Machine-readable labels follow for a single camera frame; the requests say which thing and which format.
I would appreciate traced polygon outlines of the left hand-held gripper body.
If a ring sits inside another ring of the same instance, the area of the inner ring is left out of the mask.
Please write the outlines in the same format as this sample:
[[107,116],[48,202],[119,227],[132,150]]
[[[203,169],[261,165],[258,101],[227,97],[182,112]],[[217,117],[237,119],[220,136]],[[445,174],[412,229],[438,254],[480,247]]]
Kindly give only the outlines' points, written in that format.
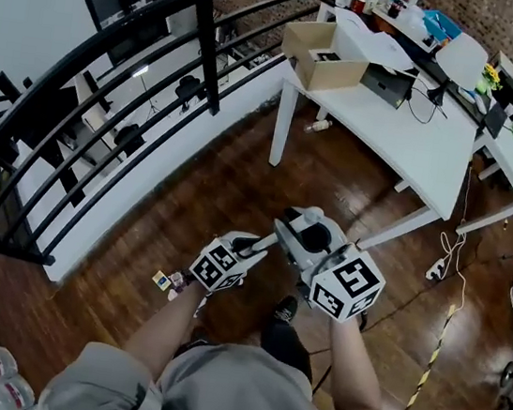
[[190,276],[207,292],[232,288],[267,254],[260,236],[231,231],[213,238],[189,268]]

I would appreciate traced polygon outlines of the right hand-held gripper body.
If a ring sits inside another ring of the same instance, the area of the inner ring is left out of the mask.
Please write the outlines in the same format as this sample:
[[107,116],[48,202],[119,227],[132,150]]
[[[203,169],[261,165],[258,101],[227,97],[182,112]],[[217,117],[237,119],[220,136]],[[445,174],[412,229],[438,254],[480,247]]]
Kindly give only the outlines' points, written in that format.
[[345,322],[373,305],[385,278],[335,222],[275,220],[275,234],[298,272],[296,286],[312,308]]

